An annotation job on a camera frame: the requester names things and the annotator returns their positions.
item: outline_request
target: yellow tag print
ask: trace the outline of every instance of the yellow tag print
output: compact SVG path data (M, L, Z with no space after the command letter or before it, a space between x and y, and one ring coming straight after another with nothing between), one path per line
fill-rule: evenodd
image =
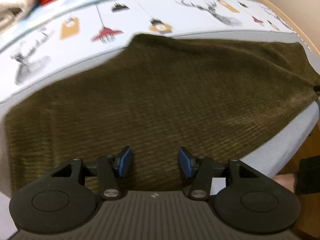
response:
M172 32L172 26L166 23L163 23L160 20L152 20L151 21L151 26L149 26L149 30L155 33L170 33Z
M60 40L77 35L80 32L79 18L69 18L61 27Z
M224 0L217 0L218 3L226 7L229 11L232 11L233 13L240 13L237 9L233 8L230 4L228 4Z

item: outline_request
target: metal screw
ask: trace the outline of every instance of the metal screw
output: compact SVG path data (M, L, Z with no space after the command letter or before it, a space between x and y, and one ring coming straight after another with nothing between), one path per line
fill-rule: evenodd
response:
M110 188L110 189L106 189L103 194L106 196L106 197L116 197L119 195L119 191L114 189L114 188Z
M193 190L191 192L191 196L193 196L195 198L203 198L206 195L207 195L207 193L204 190L201 190L201 189L196 189L196 190Z

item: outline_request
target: red lamp print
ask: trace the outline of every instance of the red lamp print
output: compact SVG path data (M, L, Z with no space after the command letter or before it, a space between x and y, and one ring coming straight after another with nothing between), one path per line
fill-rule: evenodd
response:
M109 43L109 42L115 41L116 40L115 35L121 34L121 33L123 33L123 31L112 30L108 27L105 27L105 25L103 24L102 18L101 18L99 8L97 5L96 5L96 7L97 7L100 21L102 24L102 29L99 31L99 33L96 36L91 38L91 41L97 41L99 39L101 40L102 43Z
M258 23L258 24L260 24L262 27L264 27L264 23L263 23L262 20L259 20L259 19L257 19L256 17L253 17L253 16L252 16L252 18L253 18L253 20L254 20L255 23Z

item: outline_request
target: ribbed gray surface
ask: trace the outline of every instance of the ribbed gray surface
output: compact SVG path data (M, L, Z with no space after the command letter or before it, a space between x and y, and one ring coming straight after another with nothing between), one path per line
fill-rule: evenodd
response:
M297 240L290 231L255 236L224 225L206 202L192 201L180 191L129 191L118 201L103 203L96 216L73 231L51 236L20 231L12 240Z

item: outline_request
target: olive green blanket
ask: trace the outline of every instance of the olive green blanket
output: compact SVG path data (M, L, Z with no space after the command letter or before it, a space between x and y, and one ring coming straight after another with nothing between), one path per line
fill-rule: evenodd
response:
M309 106L315 85L320 77L300 43L138 35L119 56L7 114L12 188L72 157L90 161L129 145L134 160L122 187L180 189L179 146L217 161L241 158Z

